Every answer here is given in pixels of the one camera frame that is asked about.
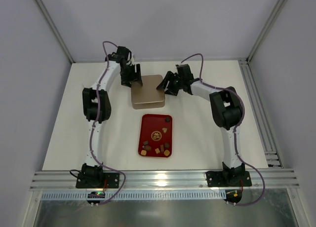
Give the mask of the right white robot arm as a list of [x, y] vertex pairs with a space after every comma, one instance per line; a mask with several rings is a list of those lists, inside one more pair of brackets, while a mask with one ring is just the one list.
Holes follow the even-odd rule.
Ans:
[[223, 170], [209, 177], [211, 181], [219, 177], [226, 186], [240, 185], [245, 175], [245, 163], [238, 153], [240, 145], [239, 126], [244, 119], [244, 106], [234, 87], [216, 87], [195, 78], [188, 64], [176, 65], [177, 72], [168, 71], [157, 90], [177, 96], [179, 90], [206, 99], [210, 102], [211, 113], [215, 124], [220, 128], [224, 158]]

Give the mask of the gold tin lid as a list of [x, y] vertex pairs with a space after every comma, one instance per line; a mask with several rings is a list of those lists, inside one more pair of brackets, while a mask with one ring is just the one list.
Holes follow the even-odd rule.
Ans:
[[133, 82], [131, 84], [131, 101], [133, 105], [145, 105], [162, 103], [165, 101], [164, 91], [157, 89], [162, 82], [161, 75], [141, 76], [142, 84]]

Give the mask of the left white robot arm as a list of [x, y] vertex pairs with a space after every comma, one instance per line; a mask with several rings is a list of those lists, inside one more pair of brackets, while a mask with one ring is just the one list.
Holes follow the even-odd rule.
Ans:
[[121, 85], [143, 85], [140, 64], [134, 63], [131, 50], [117, 46], [116, 52], [106, 54], [105, 69], [97, 81], [82, 91], [83, 114], [88, 121], [88, 152], [77, 177], [77, 188], [102, 188], [106, 176], [102, 158], [102, 132], [111, 116], [112, 107], [108, 92], [117, 76]]

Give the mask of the gold tin box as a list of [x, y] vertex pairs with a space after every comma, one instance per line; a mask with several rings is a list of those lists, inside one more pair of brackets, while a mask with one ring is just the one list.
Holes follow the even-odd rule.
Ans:
[[165, 105], [163, 100], [132, 100], [132, 107], [135, 110], [162, 108]]

